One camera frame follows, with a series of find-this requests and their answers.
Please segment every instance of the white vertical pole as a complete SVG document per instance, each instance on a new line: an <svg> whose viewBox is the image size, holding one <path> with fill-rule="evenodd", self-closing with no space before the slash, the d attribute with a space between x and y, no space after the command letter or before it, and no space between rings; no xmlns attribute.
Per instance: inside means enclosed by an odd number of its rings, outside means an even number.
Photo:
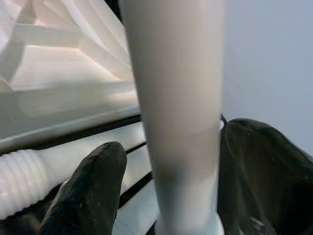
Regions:
<svg viewBox="0 0 313 235"><path fill-rule="evenodd" d="M222 0L120 0L161 218L159 234L220 235Z"/></svg>

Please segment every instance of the white wall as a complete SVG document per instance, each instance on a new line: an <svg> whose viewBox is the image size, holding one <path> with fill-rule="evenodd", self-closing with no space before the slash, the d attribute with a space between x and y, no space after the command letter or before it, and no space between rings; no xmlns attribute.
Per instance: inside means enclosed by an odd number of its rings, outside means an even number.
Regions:
<svg viewBox="0 0 313 235"><path fill-rule="evenodd" d="M223 110L313 155L313 1L225 0Z"/></svg>

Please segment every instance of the ribbed white hose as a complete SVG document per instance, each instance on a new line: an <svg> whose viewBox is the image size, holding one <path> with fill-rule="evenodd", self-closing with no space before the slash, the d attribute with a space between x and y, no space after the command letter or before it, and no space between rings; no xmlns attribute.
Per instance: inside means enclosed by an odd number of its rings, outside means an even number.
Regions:
<svg viewBox="0 0 313 235"><path fill-rule="evenodd" d="M145 235L158 215L155 185L151 181L118 210L112 235Z"/></svg>
<svg viewBox="0 0 313 235"><path fill-rule="evenodd" d="M56 185L67 180L81 160L96 147L110 141L120 142L125 150L145 141L142 123L120 127L94 136L44 150L19 150L0 157L0 219L13 215L39 200L42 200ZM146 156L145 149L136 151L141 157ZM132 153L138 164L140 156ZM143 177L127 168L130 177ZM122 190L134 182L125 179Z"/></svg>

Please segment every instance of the gray wall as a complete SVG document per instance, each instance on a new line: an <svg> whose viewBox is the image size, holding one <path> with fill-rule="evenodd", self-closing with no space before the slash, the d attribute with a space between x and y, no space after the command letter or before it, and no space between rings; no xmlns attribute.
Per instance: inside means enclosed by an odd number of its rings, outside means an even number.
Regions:
<svg viewBox="0 0 313 235"><path fill-rule="evenodd" d="M223 112L313 155L313 1L225 0Z"/></svg>

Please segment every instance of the white plastic pipe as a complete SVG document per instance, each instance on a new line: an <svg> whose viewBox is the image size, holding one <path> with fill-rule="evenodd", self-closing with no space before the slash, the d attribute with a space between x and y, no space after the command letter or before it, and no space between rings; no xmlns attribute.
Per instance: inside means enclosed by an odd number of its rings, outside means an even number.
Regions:
<svg viewBox="0 0 313 235"><path fill-rule="evenodd" d="M134 123L44 150L19 150L0 157L0 219L5 219L39 200L67 180L81 160L96 147L118 141L125 150L145 141L142 123ZM123 191L150 171L145 150L131 154L138 168L127 168Z"/></svg>
<svg viewBox="0 0 313 235"><path fill-rule="evenodd" d="M112 235L144 235L158 215L155 185L151 181L118 210Z"/></svg>
<svg viewBox="0 0 313 235"><path fill-rule="evenodd" d="M216 219L223 1L120 0L120 7L163 222L157 232L223 234Z"/></svg>

